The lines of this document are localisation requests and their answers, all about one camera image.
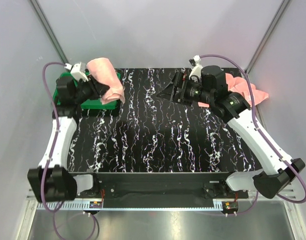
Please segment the pink towel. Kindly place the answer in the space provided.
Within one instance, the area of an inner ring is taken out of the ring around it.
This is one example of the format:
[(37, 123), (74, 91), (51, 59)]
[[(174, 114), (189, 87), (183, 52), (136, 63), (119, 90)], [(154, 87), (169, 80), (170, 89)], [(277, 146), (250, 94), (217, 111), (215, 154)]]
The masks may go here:
[[(239, 76), (233, 77), (230, 73), (225, 73), (225, 80), (228, 91), (239, 93), (248, 102), (248, 104), (252, 106), (251, 94), (247, 81), (244, 78)], [(255, 105), (258, 105), (269, 98), (269, 94), (267, 92), (258, 90), (254, 84), (251, 84), (251, 89)]]
[(86, 67), (98, 83), (109, 86), (109, 89), (100, 98), (102, 104), (105, 105), (117, 100), (125, 104), (123, 85), (108, 58), (95, 58), (89, 61)]

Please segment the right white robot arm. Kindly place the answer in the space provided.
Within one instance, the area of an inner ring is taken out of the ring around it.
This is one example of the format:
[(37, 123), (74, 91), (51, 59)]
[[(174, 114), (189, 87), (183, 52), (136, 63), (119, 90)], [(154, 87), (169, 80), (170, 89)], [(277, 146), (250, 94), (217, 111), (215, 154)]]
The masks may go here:
[(228, 90), (226, 74), (219, 66), (201, 67), (198, 74), (189, 76), (178, 72), (157, 96), (187, 106), (193, 102), (208, 104), (210, 111), (228, 124), (259, 160), (260, 170), (237, 171), (226, 178), (219, 187), (225, 198), (233, 197), (237, 191), (258, 191), (272, 199), (306, 166), (301, 158), (292, 158), (277, 145), (240, 93)]

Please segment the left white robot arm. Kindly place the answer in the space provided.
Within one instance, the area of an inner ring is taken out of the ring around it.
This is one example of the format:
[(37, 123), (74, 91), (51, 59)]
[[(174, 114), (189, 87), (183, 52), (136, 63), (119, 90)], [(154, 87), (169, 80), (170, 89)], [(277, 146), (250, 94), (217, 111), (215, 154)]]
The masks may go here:
[(56, 80), (57, 97), (52, 113), (52, 132), (45, 154), (37, 168), (29, 169), (27, 179), (40, 203), (72, 201), (84, 192), (95, 198), (101, 186), (92, 173), (73, 176), (67, 170), (67, 157), (72, 137), (77, 130), (81, 105), (87, 100), (98, 100), (109, 86), (94, 77), (88, 81), (76, 81), (70, 74), (62, 74)]

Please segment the green plastic tray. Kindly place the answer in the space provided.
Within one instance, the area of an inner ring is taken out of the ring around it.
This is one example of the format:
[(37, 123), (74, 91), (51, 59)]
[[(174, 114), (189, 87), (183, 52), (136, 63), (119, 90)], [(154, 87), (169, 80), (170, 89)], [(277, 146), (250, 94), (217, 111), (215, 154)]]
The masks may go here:
[[(87, 77), (91, 80), (89, 72), (86, 73)], [(56, 90), (53, 94), (53, 100), (56, 106), (71, 107), (80, 106), (84, 110), (113, 110), (117, 106), (117, 101), (108, 104), (102, 104), (100, 98), (87, 101), (76, 101), (77, 83), (72, 75), (64, 72), (56, 80)]]

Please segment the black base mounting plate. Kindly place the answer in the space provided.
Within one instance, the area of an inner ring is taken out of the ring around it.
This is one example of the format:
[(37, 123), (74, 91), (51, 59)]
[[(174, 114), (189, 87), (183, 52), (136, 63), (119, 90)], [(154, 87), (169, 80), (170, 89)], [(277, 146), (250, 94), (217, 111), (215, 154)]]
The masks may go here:
[(229, 172), (100, 172), (90, 173), (106, 199), (191, 195), (211, 199), (247, 199), (243, 190), (230, 190), (225, 183)]

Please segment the left aluminium frame post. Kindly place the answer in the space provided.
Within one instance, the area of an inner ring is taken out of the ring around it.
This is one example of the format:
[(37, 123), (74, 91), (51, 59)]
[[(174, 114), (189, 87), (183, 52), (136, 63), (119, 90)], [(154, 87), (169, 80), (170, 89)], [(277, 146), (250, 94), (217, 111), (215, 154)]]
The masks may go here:
[(40, 3), (38, 0), (28, 0), (29, 4), (31, 5), (34, 13), (36, 14), (39, 22), (42, 25), (42, 28), (44, 29), (46, 35), (48, 36), (55, 52), (57, 53), (61, 63), (63, 64), (68, 64), (69, 60), (68, 57), (66, 56), (63, 47), (61, 46), (59, 40), (57, 39), (52, 26), (49, 22), (49, 20), (47, 19), (47, 16), (44, 12), (44, 10), (42, 9)]

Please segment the aluminium frame post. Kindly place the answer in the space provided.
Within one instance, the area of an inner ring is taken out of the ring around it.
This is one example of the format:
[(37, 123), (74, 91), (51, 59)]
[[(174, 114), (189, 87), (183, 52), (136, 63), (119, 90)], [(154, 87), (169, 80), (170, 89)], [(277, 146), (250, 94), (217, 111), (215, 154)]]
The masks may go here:
[(46, 35), (48, 36), (55, 52), (57, 53), (61, 63), (63, 64), (68, 64), (69, 60), (68, 57), (66, 56), (63, 47), (61, 46), (59, 40), (57, 39), (52, 26), (49, 22), (49, 20), (47, 19), (47, 16), (44, 12), (44, 10), (42, 9), (40, 3), (38, 0), (28, 0), (29, 4), (31, 5), (34, 13), (36, 14), (39, 22), (42, 25), (42, 28), (44, 29)]
[(258, 47), (256, 48), (249, 64), (245, 68), (245, 73), (249, 74), (251, 72), (251, 70), (253, 69), (255, 63), (259, 59), (261, 53), (263, 52), (265, 46), (267, 45), (269, 39), (273, 35), (275, 29), (277, 28), (280, 20), (282, 19), (283, 15), (287, 11), (291, 2), (292, 2), (292, 0), (282, 0), (281, 1), (280, 5), (279, 5), (277, 11), (275, 12), (268, 28), (266, 29)]

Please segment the right aluminium frame post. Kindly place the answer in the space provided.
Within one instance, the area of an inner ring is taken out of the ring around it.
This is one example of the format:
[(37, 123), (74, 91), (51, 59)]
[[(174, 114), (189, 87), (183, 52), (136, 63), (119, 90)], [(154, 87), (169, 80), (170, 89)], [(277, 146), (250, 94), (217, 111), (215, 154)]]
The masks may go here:
[(279, 5), (277, 11), (275, 12), (268, 28), (266, 29), (258, 47), (256, 48), (249, 64), (245, 68), (245, 73), (249, 74), (251, 72), (251, 70), (253, 69), (255, 63), (259, 59), (261, 53), (263, 52), (265, 46), (267, 45), (269, 39), (273, 35), (275, 29), (277, 28), (280, 20), (282, 19), (283, 15), (287, 11), (291, 2), (292, 2), (292, 0), (282, 0), (281, 1), (280, 5)]

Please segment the front aluminium rail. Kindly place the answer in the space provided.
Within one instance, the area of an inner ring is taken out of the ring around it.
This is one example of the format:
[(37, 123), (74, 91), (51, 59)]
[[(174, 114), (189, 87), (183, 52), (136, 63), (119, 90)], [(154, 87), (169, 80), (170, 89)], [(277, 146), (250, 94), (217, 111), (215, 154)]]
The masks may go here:
[[(255, 196), (255, 190), (244, 190), (248, 193), (247, 199), (235, 198), (209, 198), (198, 197), (188, 194), (182, 195), (158, 195), (149, 197), (122, 197), (119, 199), (106, 199), (105, 192), (96, 187), (90, 191), (84, 191), (77, 195), (74, 200), (63, 201), (62, 209), (84, 209), (95, 211), (100, 208), (108, 211), (221, 211), (224, 202), (234, 200), (248, 200)], [(56, 202), (47, 202), (50, 209), (54, 209)]]

